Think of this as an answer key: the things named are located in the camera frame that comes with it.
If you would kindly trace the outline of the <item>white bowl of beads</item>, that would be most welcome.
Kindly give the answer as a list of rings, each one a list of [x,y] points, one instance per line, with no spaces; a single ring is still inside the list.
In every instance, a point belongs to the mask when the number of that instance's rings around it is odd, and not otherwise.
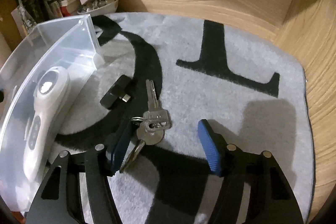
[[[77,14],[89,14],[90,16],[99,16],[112,14],[117,11],[119,0],[91,0],[82,4]]]

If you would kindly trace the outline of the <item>silver keys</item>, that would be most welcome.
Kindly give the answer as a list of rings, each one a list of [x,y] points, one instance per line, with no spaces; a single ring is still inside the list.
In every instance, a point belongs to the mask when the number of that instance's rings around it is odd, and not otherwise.
[[[132,122],[139,122],[139,127],[136,131],[138,142],[120,168],[120,173],[123,173],[133,164],[143,147],[161,142],[165,136],[165,131],[171,128],[169,112],[162,108],[153,80],[146,80],[146,92],[147,111],[143,113],[142,117],[131,118]]]

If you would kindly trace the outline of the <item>red small box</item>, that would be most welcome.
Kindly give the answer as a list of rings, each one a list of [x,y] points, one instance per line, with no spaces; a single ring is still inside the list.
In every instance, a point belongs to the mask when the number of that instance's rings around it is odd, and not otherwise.
[[[63,17],[76,15],[81,5],[80,0],[64,0],[58,2]]]

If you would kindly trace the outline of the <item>black small usb adapter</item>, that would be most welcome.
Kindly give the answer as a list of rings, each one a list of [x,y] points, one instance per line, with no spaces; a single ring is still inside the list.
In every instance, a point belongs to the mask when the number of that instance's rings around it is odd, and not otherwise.
[[[130,82],[130,77],[121,75],[101,98],[100,105],[108,110],[112,110],[116,103],[119,103],[120,101],[127,103],[131,98],[126,91]]]

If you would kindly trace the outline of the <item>clear plastic storage bin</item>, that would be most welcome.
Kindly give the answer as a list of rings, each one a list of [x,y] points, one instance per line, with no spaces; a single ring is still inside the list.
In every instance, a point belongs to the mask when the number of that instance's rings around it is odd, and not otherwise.
[[[104,63],[89,15],[34,27],[1,68],[1,197],[28,211],[64,118]]]

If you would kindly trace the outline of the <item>dark wine bottle elephant label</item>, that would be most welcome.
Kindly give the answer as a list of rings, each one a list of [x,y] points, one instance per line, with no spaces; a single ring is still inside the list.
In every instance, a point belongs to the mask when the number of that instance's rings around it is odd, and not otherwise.
[[[50,19],[45,0],[17,0],[23,26],[29,34],[39,23]]]

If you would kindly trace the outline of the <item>white handheld massager device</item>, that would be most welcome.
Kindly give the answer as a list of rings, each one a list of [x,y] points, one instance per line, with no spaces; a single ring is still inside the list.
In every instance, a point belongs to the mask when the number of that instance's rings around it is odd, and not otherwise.
[[[34,90],[34,116],[25,135],[23,172],[29,181],[38,176],[50,127],[64,105],[70,90],[70,76],[64,67],[45,72]]]

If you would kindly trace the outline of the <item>grey rug with black letters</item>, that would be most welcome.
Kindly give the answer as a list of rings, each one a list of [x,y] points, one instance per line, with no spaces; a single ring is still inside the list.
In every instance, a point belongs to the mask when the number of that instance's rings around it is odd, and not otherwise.
[[[145,81],[169,112],[171,128],[144,147],[124,173],[109,178],[124,223],[207,223],[222,179],[211,173],[198,122],[246,152],[270,151],[305,223],[314,188],[314,156],[306,79],[292,56],[256,35],[220,23],[147,13],[92,19],[105,64],[88,80],[70,110],[56,149],[86,151],[102,143],[123,119],[147,110]],[[101,98],[121,76],[131,96],[112,110]]]

